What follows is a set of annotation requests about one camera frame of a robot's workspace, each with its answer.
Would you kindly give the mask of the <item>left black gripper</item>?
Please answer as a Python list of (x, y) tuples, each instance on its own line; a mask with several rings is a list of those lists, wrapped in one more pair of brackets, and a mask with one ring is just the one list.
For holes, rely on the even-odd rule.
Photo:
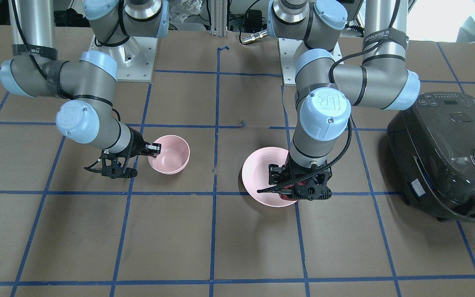
[(331, 166), (324, 163), (320, 167), (313, 160), (311, 167), (302, 167), (288, 156), (285, 165), (269, 164), (268, 193), (277, 193), (282, 187), (306, 181), (306, 185), (297, 190), (305, 198), (303, 200), (327, 200), (332, 197), (332, 191), (327, 186), (332, 177)]

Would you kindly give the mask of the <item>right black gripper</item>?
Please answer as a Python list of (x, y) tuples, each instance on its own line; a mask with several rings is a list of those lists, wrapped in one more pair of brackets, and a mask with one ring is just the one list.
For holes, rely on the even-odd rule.
[(162, 145), (160, 143), (149, 143), (143, 139), (143, 136), (136, 130), (130, 129), (130, 141), (124, 150), (119, 153), (105, 150), (101, 152), (100, 158), (85, 170), (93, 173), (100, 173), (104, 177), (116, 179), (117, 177), (130, 179), (136, 177), (138, 172), (134, 168), (127, 167), (130, 158), (135, 156), (150, 156), (157, 158), (161, 153)]

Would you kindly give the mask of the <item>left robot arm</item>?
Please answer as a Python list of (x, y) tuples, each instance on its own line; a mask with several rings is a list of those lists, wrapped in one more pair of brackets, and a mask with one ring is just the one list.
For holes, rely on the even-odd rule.
[(296, 53), (298, 120), (284, 165), (269, 166), (269, 188), (292, 200), (326, 200), (332, 166), (351, 143), (351, 109), (405, 110), (420, 93), (420, 79), (405, 68), (407, 0), (368, 0), (361, 51), (335, 61), (332, 51), (348, 21), (337, 0), (271, 0), (267, 31), (301, 40)]

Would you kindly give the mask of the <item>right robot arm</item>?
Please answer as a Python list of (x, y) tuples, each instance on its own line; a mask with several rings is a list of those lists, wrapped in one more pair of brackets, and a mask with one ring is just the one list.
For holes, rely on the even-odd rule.
[(166, 0), (85, 0), (85, 17), (97, 47), (78, 61), (58, 58), (54, 43), (54, 8), (51, 0), (10, 0), (13, 58), (2, 63), (0, 81), (17, 96), (66, 100), (55, 117), (58, 131), (69, 139), (101, 150), (102, 167), (85, 169), (116, 179), (138, 172), (130, 158), (157, 157), (161, 146), (114, 117), (113, 102), (121, 64), (140, 59), (135, 37), (163, 38), (169, 24)]

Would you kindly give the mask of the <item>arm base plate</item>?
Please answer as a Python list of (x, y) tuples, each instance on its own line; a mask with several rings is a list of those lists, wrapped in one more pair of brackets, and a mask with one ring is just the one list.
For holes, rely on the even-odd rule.
[(303, 45), (302, 40), (294, 39), (278, 39), (278, 49), (280, 54), (283, 85), (294, 87), (296, 86), (295, 75), (297, 59), (308, 49)]
[(152, 82), (155, 69), (157, 45), (156, 38), (132, 36), (118, 47), (98, 47), (92, 37), (89, 50), (101, 51), (112, 56), (117, 62), (117, 81)]

